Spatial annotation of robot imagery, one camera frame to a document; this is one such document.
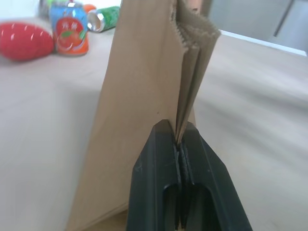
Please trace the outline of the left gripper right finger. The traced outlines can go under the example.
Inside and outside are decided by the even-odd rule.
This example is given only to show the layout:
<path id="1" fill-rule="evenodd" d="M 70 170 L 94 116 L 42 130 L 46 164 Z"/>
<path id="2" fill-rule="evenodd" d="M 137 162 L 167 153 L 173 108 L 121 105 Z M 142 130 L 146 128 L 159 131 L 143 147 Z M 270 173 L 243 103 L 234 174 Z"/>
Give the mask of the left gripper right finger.
<path id="1" fill-rule="evenodd" d="M 191 122 L 179 150 L 185 231 L 253 231 L 228 170 Z"/>

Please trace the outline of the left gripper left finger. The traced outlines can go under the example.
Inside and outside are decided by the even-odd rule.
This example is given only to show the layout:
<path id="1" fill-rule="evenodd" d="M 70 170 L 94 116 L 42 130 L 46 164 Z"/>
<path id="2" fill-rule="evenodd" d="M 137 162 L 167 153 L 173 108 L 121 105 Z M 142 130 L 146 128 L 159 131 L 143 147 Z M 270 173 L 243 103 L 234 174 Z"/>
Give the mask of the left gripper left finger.
<path id="1" fill-rule="evenodd" d="M 179 165 L 167 120 L 155 124 L 132 170 L 126 231 L 175 231 Z"/>

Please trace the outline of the brown paper bag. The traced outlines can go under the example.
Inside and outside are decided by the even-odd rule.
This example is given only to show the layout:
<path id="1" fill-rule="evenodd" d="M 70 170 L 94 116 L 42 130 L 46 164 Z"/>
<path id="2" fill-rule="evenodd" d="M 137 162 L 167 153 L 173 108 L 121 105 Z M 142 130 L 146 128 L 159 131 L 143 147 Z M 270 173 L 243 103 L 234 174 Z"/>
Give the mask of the brown paper bag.
<path id="1" fill-rule="evenodd" d="M 128 207 L 133 166 L 165 119 L 180 139 L 220 31 L 212 0 L 122 0 L 84 167 L 65 231 Z"/>

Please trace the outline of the red strawberry plush toy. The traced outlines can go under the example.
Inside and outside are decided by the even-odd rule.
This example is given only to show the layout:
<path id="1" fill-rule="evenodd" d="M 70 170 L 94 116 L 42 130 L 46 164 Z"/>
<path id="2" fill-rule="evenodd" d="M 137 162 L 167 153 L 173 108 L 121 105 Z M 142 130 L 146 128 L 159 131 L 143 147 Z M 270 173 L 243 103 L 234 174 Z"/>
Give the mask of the red strawberry plush toy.
<path id="1" fill-rule="evenodd" d="M 51 54 L 52 35 L 45 29 L 22 22 L 0 23 L 0 55 L 13 61 L 29 61 Z"/>

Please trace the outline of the green soda can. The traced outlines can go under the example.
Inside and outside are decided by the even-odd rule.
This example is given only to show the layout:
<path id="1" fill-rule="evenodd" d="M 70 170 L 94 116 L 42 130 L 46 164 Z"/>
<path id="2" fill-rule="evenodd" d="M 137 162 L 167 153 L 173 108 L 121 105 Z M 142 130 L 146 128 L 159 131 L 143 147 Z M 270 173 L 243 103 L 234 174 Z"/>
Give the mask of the green soda can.
<path id="1" fill-rule="evenodd" d="M 103 32 L 114 28 L 119 17 L 119 6 L 91 10 L 87 13 L 87 27 L 92 32 Z"/>

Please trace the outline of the blue orange juice can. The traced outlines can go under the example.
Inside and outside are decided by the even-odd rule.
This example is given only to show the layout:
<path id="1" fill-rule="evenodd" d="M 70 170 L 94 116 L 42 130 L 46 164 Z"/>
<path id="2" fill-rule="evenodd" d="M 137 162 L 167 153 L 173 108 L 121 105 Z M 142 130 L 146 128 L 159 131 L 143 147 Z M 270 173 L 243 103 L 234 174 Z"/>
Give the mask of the blue orange juice can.
<path id="1" fill-rule="evenodd" d="M 53 1 L 49 19 L 57 53 L 80 56 L 89 51 L 87 14 L 81 3 L 73 0 Z"/>

